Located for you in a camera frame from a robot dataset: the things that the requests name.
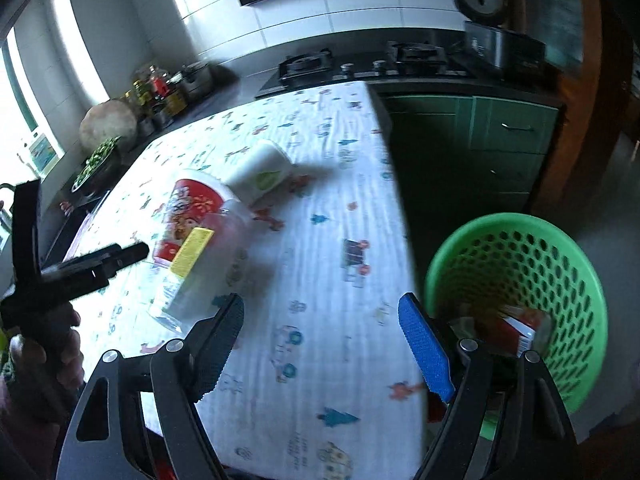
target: barcode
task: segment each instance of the barcode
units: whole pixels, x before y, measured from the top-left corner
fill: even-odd
[[[532,342],[533,342],[533,339],[530,339],[528,337],[524,337],[521,335],[518,338],[518,351],[516,352],[516,357],[520,357],[523,352],[530,350]]]

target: green laundry basket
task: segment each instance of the green laundry basket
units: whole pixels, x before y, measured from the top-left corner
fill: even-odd
[[[455,231],[434,256],[424,300],[432,317],[451,319],[457,304],[514,304],[545,310],[554,321],[542,355],[569,413],[596,381],[607,347],[607,304],[580,247],[554,225],[529,215],[498,213]],[[492,440],[487,413],[481,435]]]

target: blue gripper pad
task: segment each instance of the blue gripper pad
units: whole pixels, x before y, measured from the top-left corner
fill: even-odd
[[[420,303],[408,292],[398,302],[398,320],[429,389],[449,403],[456,391],[449,358],[421,312]]]

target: tablecloth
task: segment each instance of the tablecloth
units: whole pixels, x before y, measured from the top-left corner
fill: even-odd
[[[293,176],[254,206],[242,276],[244,327],[215,390],[197,404],[222,463],[276,479],[412,478],[426,393],[398,325],[413,267],[374,101],[364,83],[290,92],[156,140],[95,214],[76,254],[162,231],[175,172],[223,178],[258,139]],[[88,375],[112,348],[153,352],[175,334],[146,308],[152,260],[75,301]],[[160,431],[151,394],[145,421]]]

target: bowl of vegetables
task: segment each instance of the bowl of vegetables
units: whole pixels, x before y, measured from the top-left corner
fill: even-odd
[[[120,137],[107,139],[95,149],[76,178],[71,193],[78,192],[89,197],[102,191],[108,185],[122,165],[122,158],[117,147],[118,139]]]

